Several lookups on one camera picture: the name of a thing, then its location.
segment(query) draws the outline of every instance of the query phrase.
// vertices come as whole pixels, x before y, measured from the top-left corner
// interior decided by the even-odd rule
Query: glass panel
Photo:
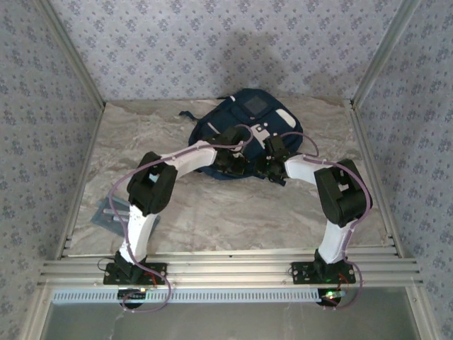
[[[116,304],[53,305],[46,324],[42,340],[420,338],[403,288],[365,289],[354,306],[335,312],[301,303],[172,303],[152,314]]]

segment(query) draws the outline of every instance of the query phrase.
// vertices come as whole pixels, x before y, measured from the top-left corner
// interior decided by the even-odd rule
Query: marble surface
[[[342,101],[325,98],[282,98],[319,145],[321,157],[351,158],[368,187],[359,147]],[[135,169],[148,151],[174,152],[187,145],[194,123],[178,116],[190,111],[202,117],[219,101],[121,101],[108,103],[71,241],[69,255],[112,254],[122,239],[94,225],[96,202],[112,185]],[[299,151],[309,152],[304,142]],[[127,199],[126,183],[115,193]],[[289,180],[285,187],[247,178],[216,181],[191,173],[175,185],[161,222],[149,241],[156,251],[202,251],[314,248],[323,238],[326,218],[313,185]],[[380,245],[386,230],[379,209],[357,227],[352,245]]]

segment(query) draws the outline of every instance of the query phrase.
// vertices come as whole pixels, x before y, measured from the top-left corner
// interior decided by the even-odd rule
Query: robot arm
[[[169,158],[177,153],[180,154],[186,150],[188,151],[183,156],[139,172],[132,177],[127,186],[127,190],[130,193],[129,201],[131,203],[127,230],[132,254],[137,261],[141,261],[147,255],[149,235],[155,225],[157,214],[165,208],[170,200],[174,182],[202,166],[209,166],[214,163],[217,151],[213,147],[190,152],[193,147],[207,145],[210,144],[205,141],[199,141],[191,147],[174,152],[173,154],[163,154],[162,156],[149,152],[140,162],[141,166],[160,158]],[[120,247],[120,254],[127,262],[133,263],[125,240]]]
[[[230,150],[208,146],[237,145],[240,139],[237,131],[227,130],[216,139],[210,140],[211,143],[199,141],[174,154],[159,156],[149,152],[144,156],[139,166],[161,158],[173,158],[136,173],[127,186],[131,205],[127,232],[132,255],[138,262],[143,262],[146,258],[152,227],[157,214],[167,206],[176,180],[203,166],[215,165],[218,169],[230,171],[233,167],[240,168],[240,165],[237,165],[241,157],[234,157]],[[255,173],[280,183],[285,178],[299,179],[318,188],[327,224],[323,241],[315,252],[313,267],[321,280],[328,281],[332,275],[338,275],[338,267],[343,265],[342,250],[345,238],[352,222],[363,215],[366,209],[365,193],[356,181],[340,169],[324,164],[312,164],[302,154],[289,154],[279,136],[266,139],[265,149],[268,155],[257,162]],[[339,164],[360,177],[351,160],[344,159]],[[115,262],[133,283],[134,278],[129,273],[133,272],[131,268],[134,267],[134,261],[128,252],[126,241],[115,255]]]
[[[313,263],[316,275],[327,281],[338,275],[338,269],[345,267],[343,246],[352,223],[366,210],[366,193],[359,183],[346,171],[325,164],[307,161],[303,154],[290,154],[280,136],[265,141],[267,157],[256,164],[256,172],[271,181],[282,183],[286,179],[299,179],[314,184],[324,215],[327,217],[324,238],[315,252]],[[339,161],[359,179],[359,171],[350,159]]]

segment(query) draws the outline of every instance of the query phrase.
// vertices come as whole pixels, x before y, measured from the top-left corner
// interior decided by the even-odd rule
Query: backpack
[[[263,141],[269,136],[286,132],[303,132],[297,118],[276,98],[260,89],[240,90],[226,98],[201,119],[195,118],[189,111],[183,111],[180,115],[197,121],[189,137],[189,146],[199,140],[206,140],[207,137],[223,133],[227,128],[238,124],[245,124],[252,129],[254,138],[242,150],[247,160],[243,175],[220,172],[213,166],[200,168],[201,172],[219,180],[243,179],[250,176],[263,178],[253,173],[257,160],[266,155]],[[248,134],[249,132],[244,129],[244,139],[248,139]],[[300,135],[289,135],[283,142],[290,152],[296,152],[302,140],[303,137]]]

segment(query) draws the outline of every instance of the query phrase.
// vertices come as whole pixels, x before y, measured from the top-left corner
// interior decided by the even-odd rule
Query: patterned wallpaper
[[[31,1],[0,4],[0,339],[55,255],[98,112]]]
[[[453,339],[453,3],[423,0],[360,109],[405,245]]]
[[[105,101],[351,98],[401,0],[51,0]]]

